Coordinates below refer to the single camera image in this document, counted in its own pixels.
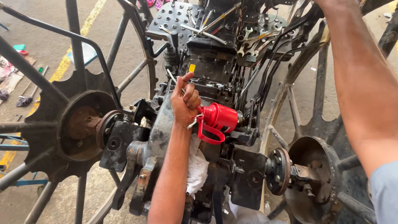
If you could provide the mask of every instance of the white rag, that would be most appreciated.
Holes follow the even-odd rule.
[[[189,146],[188,175],[187,175],[187,194],[195,199],[195,193],[203,187],[207,178],[207,168],[209,162],[199,149],[201,140],[197,134],[191,136]]]

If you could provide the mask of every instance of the concrete floor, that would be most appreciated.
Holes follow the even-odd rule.
[[[104,55],[107,55],[123,12],[116,1],[101,1],[104,1],[105,5],[95,19],[87,37],[94,40],[101,47]],[[3,2],[4,4],[12,6],[19,12],[33,18],[45,21],[63,29],[68,29],[64,1],[3,0]],[[78,1],[81,27],[91,10],[94,8],[96,2],[97,0]],[[284,15],[285,11],[285,8],[281,8],[279,15]],[[391,11],[392,10],[389,6],[383,6],[365,16],[365,21],[375,39],[378,40],[380,38],[387,26],[385,23],[386,18],[382,16],[383,13]],[[46,76],[49,79],[49,77],[55,72],[61,59],[64,57],[66,50],[70,46],[70,39],[26,24],[3,12],[0,12],[0,22],[10,28],[10,31],[8,32],[0,28],[0,35],[11,45],[25,44],[27,46],[26,50],[29,51],[29,55],[37,59],[36,65],[49,66]],[[160,43],[156,42],[154,48],[159,45]],[[141,46],[139,45],[133,26],[129,24],[111,72],[114,83],[119,84],[141,62],[142,58],[143,53]],[[397,50],[394,49],[388,62],[394,69],[395,74],[398,74],[397,58]],[[324,118],[326,120],[332,120],[338,116],[339,108],[334,88],[333,59],[331,54],[328,61],[329,66],[328,76],[326,79]],[[163,64],[163,59],[159,57],[158,66],[156,68],[159,81],[164,81],[166,79]],[[269,101],[275,97],[279,81],[282,81],[285,77],[287,65],[288,63],[282,63],[274,76],[268,103],[262,112],[263,118],[268,114]],[[306,124],[312,115],[316,72],[311,70],[311,67],[317,67],[316,56],[303,70],[294,86],[298,110],[303,124]],[[87,68],[92,73],[98,73],[101,71],[98,60],[93,61],[87,66]],[[68,78],[73,69],[73,64],[71,64],[65,72],[63,79]],[[27,108],[17,108],[15,107],[15,103],[18,100],[18,95],[20,95],[28,82],[29,80],[27,78],[23,78],[15,91],[10,95],[9,100],[0,106],[0,122],[15,121],[17,115],[23,115],[23,119],[27,116],[32,105]],[[257,86],[253,86],[251,89],[255,90],[257,89]],[[34,86],[31,85],[28,88],[27,93],[31,92],[33,88]],[[146,71],[144,69],[135,78],[134,82],[124,90],[121,102],[123,105],[131,104],[138,98],[146,98],[148,96],[147,92],[147,78]],[[287,142],[290,142],[293,139],[294,126],[288,103],[284,103],[275,127]],[[271,146],[277,147],[278,145],[276,141],[274,141]],[[25,156],[26,153],[18,152],[10,165],[10,170],[21,164]],[[40,173],[38,177],[45,177],[45,174]],[[90,219],[91,215],[94,214],[96,209],[99,208],[108,197],[114,186],[115,184],[108,171],[99,168],[96,163],[88,173],[83,222],[87,222]],[[72,223],[74,221],[76,189],[77,177],[75,176],[69,177],[61,182],[55,190],[54,195],[45,208],[38,223]],[[5,192],[0,194],[0,217],[2,217],[2,223],[23,223],[30,209],[37,200],[37,197],[37,186],[8,188]],[[128,205],[130,203],[130,199],[131,192],[128,191],[123,208],[119,211],[111,210],[109,215],[105,218],[104,223],[146,223],[145,217],[136,217],[129,214]],[[265,202],[269,202],[271,210],[277,205],[280,199],[280,197],[273,196],[270,193],[265,194]],[[285,212],[283,212],[278,219],[288,222],[288,217]]]

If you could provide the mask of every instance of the blue sleeve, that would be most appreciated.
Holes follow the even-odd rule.
[[[372,202],[377,223],[398,222],[398,161],[384,164],[371,176]]]

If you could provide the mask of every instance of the yellow line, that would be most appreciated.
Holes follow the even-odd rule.
[[[395,8],[397,7],[398,0],[392,1],[388,4],[388,7],[390,8],[391,13],[395,11]],[[398,42],[396,43],[396,48],[397,48],[397,56],[398,56]]]
[[[106,0],[98,0],[97,1],[93,10],[91,10],[90,15],[88,15],[88,17],[84,21],[83,27],[80,30],[80,34],[82,36],[84,36],[84,37],[87,36],[88,31],[90,30],[91,26],[93,25],[94,20],[97,18],[101,9],[105,5],[105,2],[106,2]],[[68,58],[68,53],[70,53],[71,51],[72,51],[72,47],[70,46],[68,48],[68,50],[66,51],[65,56],[62,58],[61,63],[59,63],[58,68],[56,69],[54,74],[49,79],[50,82],[59,81],[64,76],[65,72],[67,71],[67,69],[69,68],[70,63],[71,63],[70,59]],[[38,107],[39,107],[39,103],[35,103],[33,105],[32,109],[30,110],[28,116],[33,114],[37,110]],[[11,144],[17,145],[17,144],[20,144],[20,142],[13,141]],[[2,159],[0,160],[0,165],[6,165],[6,170],[7,170],[8,167],[10,166],[11,161],[14,159],[15,154],[16,154],[16,151],[6,151],[4,156],[2,157]]]

